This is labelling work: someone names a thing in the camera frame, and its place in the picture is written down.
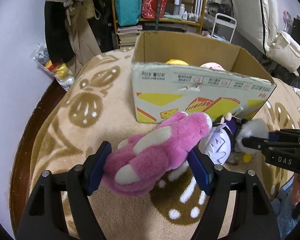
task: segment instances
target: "metal screw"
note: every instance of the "metal screw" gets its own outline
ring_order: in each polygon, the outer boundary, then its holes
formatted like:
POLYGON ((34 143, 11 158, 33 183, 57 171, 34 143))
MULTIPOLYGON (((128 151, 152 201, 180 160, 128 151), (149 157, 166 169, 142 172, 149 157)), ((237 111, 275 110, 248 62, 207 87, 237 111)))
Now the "metal screw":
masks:
POLYGON ((50 171, 44 171, 41 173, 42 177, 48 177, 50 175, 50 171))
POLYGON ((248 174, 253 177, 256 173, 253 170, 248 170, 248 174))
POLYGON ((223 166, 220 165, 220 164, 216 164, 214 165, 214 168, 217 170, 217 171, 221 171, 223 169, 223 166))
POLYGON ((75 171, 81 171, 82 168, 83 168, 83 166, 82 166, 81 164, 78 164, 78 165, 76 165, 76 166, 74 167, 74 170, 75 170, 75 171))

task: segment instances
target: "metal pole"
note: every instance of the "metal pole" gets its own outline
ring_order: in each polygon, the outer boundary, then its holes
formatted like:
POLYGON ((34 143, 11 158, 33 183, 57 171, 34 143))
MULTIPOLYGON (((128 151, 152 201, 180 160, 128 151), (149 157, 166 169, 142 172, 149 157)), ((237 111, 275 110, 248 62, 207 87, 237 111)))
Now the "metal pole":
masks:
POLYGON ((157 15, 155 19, 155 30, 158 30, 158 25, 159 25, 159 17, 160 17, 160 7, 161 7, 161 0, 158 0, 157 2, 157 15))

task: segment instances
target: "white fur pom-pom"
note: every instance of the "white fur pom-pom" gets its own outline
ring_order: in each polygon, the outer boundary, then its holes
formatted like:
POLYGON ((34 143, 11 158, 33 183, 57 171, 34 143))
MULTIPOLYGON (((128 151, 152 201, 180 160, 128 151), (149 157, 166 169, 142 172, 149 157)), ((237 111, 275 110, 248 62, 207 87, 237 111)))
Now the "white fur pom-pom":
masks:
POLYGON ((256 152, 259 151, 256 149, 244 147, 242 145, 242 139, 248 138, 250 136, 260 137, 265 139, 269 138, 268 128, 266 126, 266 123, 262 119, 254 119, 242 125, 241 130, 235 139, 236 140, 235 150, 237 152, 255 154, 256 152))

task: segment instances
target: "red patterned bag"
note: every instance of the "red patterned bag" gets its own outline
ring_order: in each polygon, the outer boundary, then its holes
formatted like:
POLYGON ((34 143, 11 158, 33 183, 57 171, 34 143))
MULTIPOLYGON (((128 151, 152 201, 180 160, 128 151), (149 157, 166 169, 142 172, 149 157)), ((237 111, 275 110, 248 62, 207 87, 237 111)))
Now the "red patterned bag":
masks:
MULTIPOLYGON (((157 14, 157 1, 158 0, 142 0, 141 14, 144 19, 155 19, 157 14)), ((167 2, 168 0, 161 0, 159 18, 163 17, 167 2)))

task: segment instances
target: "teal storage bag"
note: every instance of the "teal storage bag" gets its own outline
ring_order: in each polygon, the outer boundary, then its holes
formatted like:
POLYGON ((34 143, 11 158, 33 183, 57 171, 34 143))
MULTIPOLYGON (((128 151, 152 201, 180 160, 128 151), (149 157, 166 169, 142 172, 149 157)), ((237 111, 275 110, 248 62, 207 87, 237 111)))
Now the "teal storage bag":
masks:
POLYGON ((114 0, 120 26, 136 25, 141 18, 142 0, 114 0))

